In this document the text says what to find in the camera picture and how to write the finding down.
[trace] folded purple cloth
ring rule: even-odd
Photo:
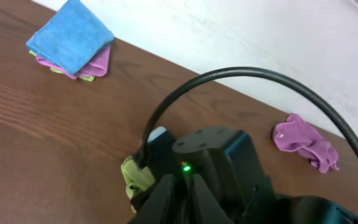
[[[297,151],[300,156],[310,159],[311,165],[322,174],[327,173],[329,168],[339,170],[336,165],[339,158],[337,151],[298,114],[290,114],[287,122],[274,128],[273,142],[281,151]]]
[[[41,65],[45,65],[51,68],[56,68],[57,70],[63,72],[65,75],[72,79],[77,79],[78,77],[91,77],[91,76],[97,76],[102,77],[107,73],[108,67],[109,67],[109,57],[110,57],[110,48],[111,46],[108,45],[104,49],[102,49],[99,53],[97,53],[84,67],[80,69],[76,74],[70,75],[68,72],[66,72],[64,69],[60,68],[57,65],[54,65],[53,63],[50,63],[49,61],[45,60],[44,58],[40,56],[36,56],[35,59],[37,62]]]

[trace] stack of folded cloths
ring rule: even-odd
[[[113,34],[80,0],[68,0],[26,46],[36,61],[72,79],[107,73]]]

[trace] wood grain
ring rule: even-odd
[[[126,223],[121,162],[164,96],[196,74],[117,39],[105,77],[88,83],[52,73],[25,47],[52,16],[29,1],[0,0],[0,223]],[[319,174],[273,145],[272,128],[286,117],[211,82],[175,102],[159,125],[177,137],[215,124],[243,129],[277,193],[319,195],[358,214],[351,148],[320,130],[341,170]]]

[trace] curved cable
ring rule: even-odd
[[[358,138],[356,134],[354,134],[351,127],[346,123],[346,121],[339,115],[334,108],[329,105],[325,100],[322,99],[319,95],[315,92],[310,90],[308,87],[304,86],[300,82],[286,77],[277,72],[273,72],[263,68],[254,68],[254,67],[232,67],[232,68],[222,68],[215,71],[207,72],[202,75],[199,75],[191,80],[187,81],[186,83],[179,86],[176,90],[170,93],[165,99],[159,104],[157,109],[153,112],[152,116],[150,117],[149,121],[146,124],[144,133],[143,133],[143,140],[142,146],[138,151],[138,156],[140,156],[139,167],[143,169],[146,166],[147,159],[148,159],[148,144],[147,139],[149,138],[150,133],[153,131],[153,128],[162,115],[162,113],[180,96],[185,94],[186,92],[190,91],[191,89],[202,85],[206,82],[211,80],[216,80],[218,78],[226,78],[226,77],[257,77],[257,78],[264,78],[267,80],[275,81],[282,85],[285,85],[292,90],[295,90],[312,103],[314,103],[318,108],[323,111],[328,118],[337,126],[340,132],[344,135],[346,140],[348,141],[349,145],[355,152],[358,158]]]

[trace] wooden table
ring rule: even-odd
[[[117,39],[105,77],[89,83],[52,73],[25,42],[53,14],[0,0],[0,223],[126,223],[132,212],[120,164],[139,148],[163,97],[196,74]],[[321,131],[338,149],[341,170],[320,174],[273,145],[272,128],[286,117],[211,82],[180,98],[159,125],[177,137],[215,124],[243,129],[276,193],[319,195],[358,214],[351,148]]]

